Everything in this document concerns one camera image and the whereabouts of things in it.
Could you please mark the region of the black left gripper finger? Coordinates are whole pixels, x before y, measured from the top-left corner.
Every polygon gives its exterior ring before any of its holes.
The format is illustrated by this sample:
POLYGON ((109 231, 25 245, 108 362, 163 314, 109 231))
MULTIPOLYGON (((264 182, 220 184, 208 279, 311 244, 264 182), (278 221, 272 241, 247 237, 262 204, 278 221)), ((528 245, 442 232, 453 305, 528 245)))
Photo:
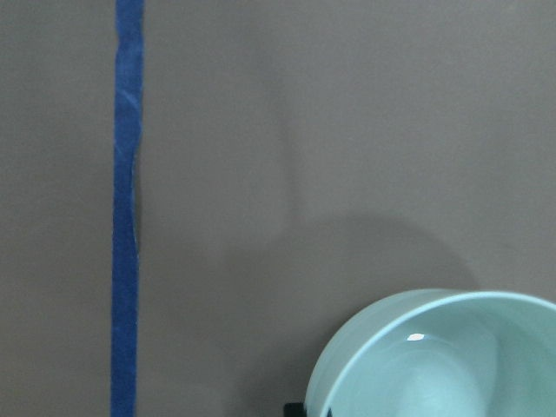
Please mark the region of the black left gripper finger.
POLYGON ((303 402, 289 402, 283 406, 284 417, 307 417, 303 402))

